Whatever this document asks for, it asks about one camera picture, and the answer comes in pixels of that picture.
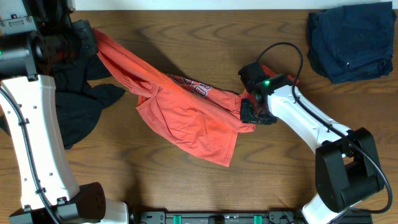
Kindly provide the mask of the red printed t-shirt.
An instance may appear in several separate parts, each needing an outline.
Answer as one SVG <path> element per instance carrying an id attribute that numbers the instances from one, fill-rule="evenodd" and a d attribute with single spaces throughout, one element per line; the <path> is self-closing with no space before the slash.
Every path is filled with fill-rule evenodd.
<path id="1" fill-rule="evenodd" d="M 106 34 L 94 33 L 99 59 L 138 96 L 136 109 L 155 133 L 193 156 L 230 165 L 238 134 L 256 129 L 255 124 L 240 120 L 246 91 L 238 95 L 162 73 Z"/>

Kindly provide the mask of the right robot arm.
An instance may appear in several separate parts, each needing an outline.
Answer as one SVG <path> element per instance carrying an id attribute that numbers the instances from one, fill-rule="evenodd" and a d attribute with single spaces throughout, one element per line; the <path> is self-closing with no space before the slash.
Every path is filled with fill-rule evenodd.
<path id="1" fill-rule="evenodd" d="M 269 215 L 269 223 L 372 223 L 370 213 L 353 210 L 385 186 L 372 134 L 331 119 L 292 87 L 291 76 L 258 62 L 238 75 L 248 92 L 241 101 L 241 121 L 271 125 L 281 120 L 315 154 L 316 196 L 297 216 Z"/>

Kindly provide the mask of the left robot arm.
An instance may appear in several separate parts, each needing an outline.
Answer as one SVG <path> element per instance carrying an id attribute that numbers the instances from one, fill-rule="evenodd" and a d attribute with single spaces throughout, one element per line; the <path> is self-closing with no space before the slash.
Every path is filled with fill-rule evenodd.
<path id="1" fill-rule="evenodd" d="M 55 108 L 54 66 L 97 53 L 88 21 L 72 22 L 73 1 L 1 0 L 1 107 L 21 176 L 11 223 L 128 223 L 124 202 L 70 170 Z"/>

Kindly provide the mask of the black t-shirt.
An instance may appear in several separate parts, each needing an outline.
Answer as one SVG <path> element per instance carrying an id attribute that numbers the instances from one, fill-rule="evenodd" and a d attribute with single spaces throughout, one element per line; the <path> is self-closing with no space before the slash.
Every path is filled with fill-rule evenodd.
<path id="1" fill-rule="evenodd" d="M 111 73 L 97 55 L 53 68 L 55 106 L 65 149 L 94 130 L 101 112 L 117 102 L 125 90 L 113 84 L 91 86 L 90 80 L 108 78 Z"/>

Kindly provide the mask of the folded navy blue garment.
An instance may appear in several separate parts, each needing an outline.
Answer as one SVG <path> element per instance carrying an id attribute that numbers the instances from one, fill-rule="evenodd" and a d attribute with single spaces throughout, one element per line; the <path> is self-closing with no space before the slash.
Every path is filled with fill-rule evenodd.
<path id="1" fill-rule="evenodd" d="M 312 69 L 334 84 L 387 76 L 393 70 L 396 19 L 391 2 L 309 13 L 307 57 Z"/>

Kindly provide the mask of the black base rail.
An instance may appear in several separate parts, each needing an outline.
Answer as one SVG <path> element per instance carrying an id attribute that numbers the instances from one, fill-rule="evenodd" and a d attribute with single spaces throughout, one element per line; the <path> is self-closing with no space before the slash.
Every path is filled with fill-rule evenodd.
<path id="1" fill-rule="evenodd" d="M 142 212 L 131 217 L 138 224 L 373 224 L 368 213 L 343 211 L 334 213 L 325 209 L 303 208 L 270 210 L 265 213 L 170 213 L 164 211 Z"/>

